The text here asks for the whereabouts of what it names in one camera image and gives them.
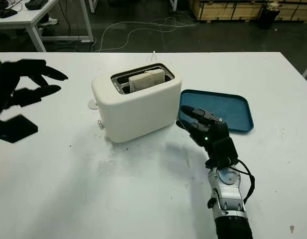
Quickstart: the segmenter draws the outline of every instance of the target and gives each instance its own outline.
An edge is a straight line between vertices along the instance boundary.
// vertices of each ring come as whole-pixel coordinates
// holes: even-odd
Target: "plastic tray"
[[[182,105],[204,109],[221,117],[232,131],[249,132],[254,127],[252,115],[245,98],[207,91],[184,90],[181,92],[180,107]],[[179,110],[179,119],[196,121]]]

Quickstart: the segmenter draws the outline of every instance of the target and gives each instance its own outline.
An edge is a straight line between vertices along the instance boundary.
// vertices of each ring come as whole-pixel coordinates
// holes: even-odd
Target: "dark floor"
[[[68,1],[68,18],[72,35],[85,35],[86,29],[79,2]],[[109,6],[107,0],[99,0],[96,13],[90,13],[93,35],[97,43],[93,51],[99,49],[103,31],[110,25],[120,21],[144,21],[167,23],[174,25],[174,17],[185,24],[195,23],[189,13],[187,0],[179,0],[178,10],[172,13],[169,0],[119,0],[118,6]],[[66,0],[61,0],[62,8],[66,9]],[[44,34],[66,34],[68,26],[63,18],[59,5],[50,11],[52,17],[60,23],[45,29]],[[255,22],[212,22],[201,23],[198,26],[177,28],[159,27],[140,23],[119,24],[109,29],[105,36],[102,49],[118,48],[127,41],[130,31],[137,28],[152,30],[137,30],[129,37],[128,44],[119,50],[109,52],[240,52],[240,51],[279,51],[302,73],[307,67],[307,24],[299,22],[278,22],[269,30],[259,29]],[[82,51],[90,52],[90,43],[63,42],[45,43],[47,51]],[[2,51],[36,51],[29,36],[24,30],[17,31],[17,38],[10,39],[0,32],[0,52]]]

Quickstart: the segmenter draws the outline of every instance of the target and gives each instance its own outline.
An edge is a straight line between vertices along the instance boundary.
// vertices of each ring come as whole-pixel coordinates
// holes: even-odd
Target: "toaster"
[[[164,82],[130,92],[129,77],[162,69]],[[92,82],[108,138],[116,143],[143,136],[173,124],[177,118],[182,81],[162,63],[101,75]]]

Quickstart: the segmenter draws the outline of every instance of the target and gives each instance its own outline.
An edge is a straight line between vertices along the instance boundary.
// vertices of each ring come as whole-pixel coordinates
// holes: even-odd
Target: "white desk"
[[[0,141],[0,239],[215,239],[204,150],[175,125],[114,144],[88,109],[94,77],[150,53],[0,53],[46,59],[69,80],[13,107],[39,132]],[[280,53],[161,53],[184,89],[244,96],[254,129],[231,134],[256,177],[246,204],[255,239],[307,238],[307,81]],[[36,87],[24,79],[20,87]],[[242,176],[245,195],[248,177]],[[295,226],[293,234],[290,226]]]
[[[55,40],[81,40],[83,42],[93,42],[93,34],[90,27],[86,4],[84,0],[80,0],[83,17],[86,23],[86,29],[88,36],[54,36],[54,37],[41,37],[37,23],[40,19],[59,1],[59,0],[48,0],[48,2],[40,10],[28,10],[25,7],[25,3],[29,0],[24,0],[20,4],[23,4],[23,9],[16,15],[7,18],[0,18],[0,29],[16,29],[26,28],[33,44],[37,51],[46,52],[46,49],[42,41],[55,41]],[[15,6],[13,9],[20,10],[20,4]]]

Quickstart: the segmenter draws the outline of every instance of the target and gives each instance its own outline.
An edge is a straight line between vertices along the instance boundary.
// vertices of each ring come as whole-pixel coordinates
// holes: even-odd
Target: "desk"
[[[81,40],[84,42],[93,42],[93,34],[89,23],[88,13],[86,9],[86,4],[84,0],[80,0],[83,16],[86,23],[86,28],[88,36],[54,36],[54,37],[41,37],[37,23],[40,19],[59,1],[59,0],[49,0],[40,10],[28,10],[25,7],[25,3],[29,0],[24,0],[20,4],[23,4],[23,9],[18,14],[10,16],[7,18],[0,18],[0,29],[16,29],[16,28],[26,28],[33,44],[37,51],[46,52],[46,49],[42,41],[55,41],[55,40]],[[15,10],[20,9],[20,5],[14,7]]]
[[[111,143],[87,106],[94,77],[149,63],[150,53],[0,53],[3,61],[20,58],[46,59],[69,80],[55,82],[62,90],[42,102],[0,116],[23,114],[39,127],[16,144],[0,141],[0,239],[217,238],[205,205],[205,152],[188,133],[172,125]],[[248,100],[254,129],[231,137],[256,177],[246,204],[254,238],[307,238],[307,81],[276,52],[157,59],[177,70],[183,90]],[[248,188],[242,175],[242,195]]]

